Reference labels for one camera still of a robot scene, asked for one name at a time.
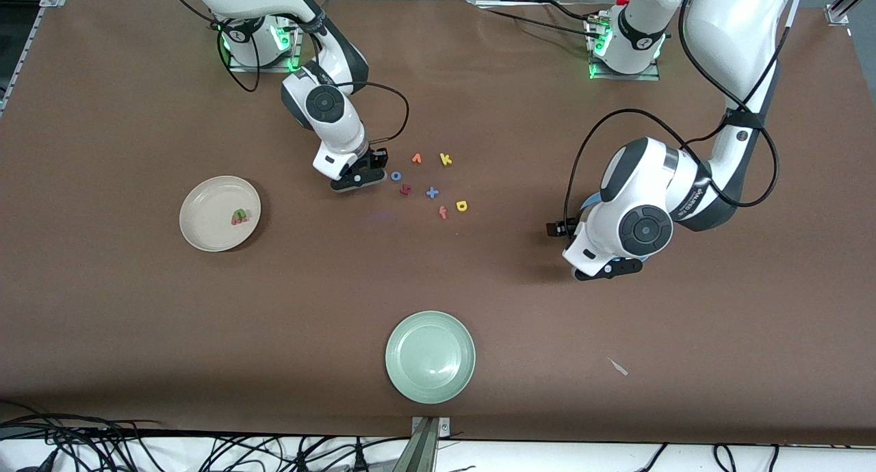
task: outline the white plate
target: white plate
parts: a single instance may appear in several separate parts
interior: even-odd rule
[[[232,225],[235,211],[246,211],[246,222]],[[198,250],[225,251],[253,234],[262,214],[256,189],[237,176],[216,176],[195,186],[179,210],[179,230]]]
[[[463,391],[474,372],[472,335],[447,313],[412,314],[396,326],[386,344],[386,373],[414,402],[446,402]]]

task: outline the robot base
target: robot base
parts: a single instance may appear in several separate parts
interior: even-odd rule
[[[650,66],[644,72],[626,74],[615,72],[605,64],[601,58],[593,53],[589,54],[589,70],[591,70],[591,79],[610,79],[610,80],[660,80],[660,70],[657,68],[657,61],[651,62]]]
[[[340,194],[363,186],[376,185],[386,180],[384,167],[389,161],[386,148],[369,150],[353,164],[341,179],[333,179],[331,189]]]

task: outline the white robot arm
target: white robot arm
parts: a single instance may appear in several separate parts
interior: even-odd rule
[[[610,29],[593,54],[617,73],[642,72],[657,56],[681,4],[682,0],[630,0],[614,5],[607,11]]]
[[[717,82],[745,98],[769,67],[778,20],[788,1],[689,0],[684,26],[691,53]],[[786,26],[793,22],[798,1]],[[714,187],[740,200],[745,169],[777,80],[775,64],[747,101],[751,113],[727,99],[725,126],[703,166],[684,150],[651,138],[620,148],[603,175],[601,201],[582,210],[572,242],[563,251],[576,278],[637,272],[641,260],[666,247],[675,222],[694,231],[727,222],[736,207],[720,198]],[[555,225],[557,235],[566,234],[561,230],[564,224]],[[618,272],[618,267],[626,272]]]
[[[356,108],[347,97],[368,80],[368,64],[362,53],[326,17],[313,0],[201,0],[221,21],[287,17],[322,45],[319,53],[283,81],[281,98],[298,123],[319,135],[319,151],[313,167],[332,179],[336,192],[384,181],[386,151],[372,150]],[[234,24],[224,34],[239,46],[250,42],[258,29]]]

